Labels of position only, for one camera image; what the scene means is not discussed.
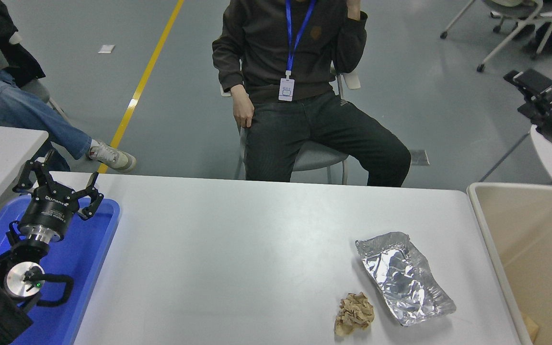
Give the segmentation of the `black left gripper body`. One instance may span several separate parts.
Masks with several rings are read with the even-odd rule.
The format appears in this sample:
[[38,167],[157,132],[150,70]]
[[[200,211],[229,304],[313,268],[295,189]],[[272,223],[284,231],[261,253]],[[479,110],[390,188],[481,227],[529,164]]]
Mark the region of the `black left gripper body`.
[[78,199],[72,198],[75,190],[61,185],[50,191],[48,186],[38,186],[31,193],[32,199],[18,223],[24,236],[31,231],[49,229],[55,236],[65,236],[71,220],[79,210]]

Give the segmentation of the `person's right hand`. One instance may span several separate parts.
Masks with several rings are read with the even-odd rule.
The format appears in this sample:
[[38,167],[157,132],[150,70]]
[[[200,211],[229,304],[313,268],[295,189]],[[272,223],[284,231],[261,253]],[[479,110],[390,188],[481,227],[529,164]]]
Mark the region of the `person's right hand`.
[[250,128],[254,116],[254,105],[248,96],[247,90],[241,84],[230,88],[233,98],[233,116],[239,127]]

